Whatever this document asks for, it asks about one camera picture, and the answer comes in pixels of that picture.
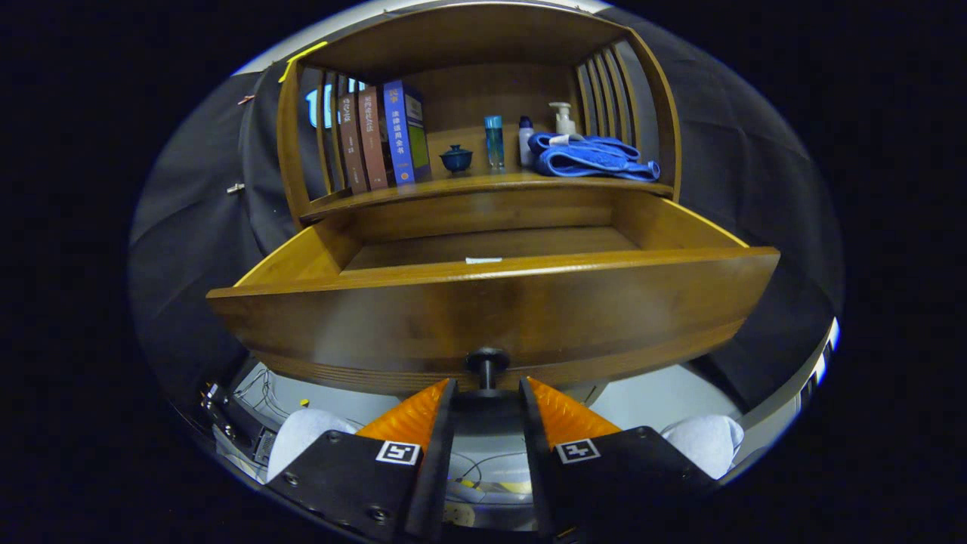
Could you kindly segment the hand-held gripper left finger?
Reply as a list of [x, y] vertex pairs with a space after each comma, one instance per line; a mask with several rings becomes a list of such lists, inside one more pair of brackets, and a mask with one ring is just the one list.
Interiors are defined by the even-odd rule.
[[438, 541], [453, 421], [456, 380], [411, 396], [414, 429], [381, 425], [374, 434], [329, 429], [266, 485], [266, 492], [353, 541]]

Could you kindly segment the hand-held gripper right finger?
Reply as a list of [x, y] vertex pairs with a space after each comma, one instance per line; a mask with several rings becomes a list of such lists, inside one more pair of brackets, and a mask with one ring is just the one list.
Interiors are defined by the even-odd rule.
[[645, 539], [718, 489], [650, 427], [619, 430], [532, 378], [519, 395], [539, 538]]

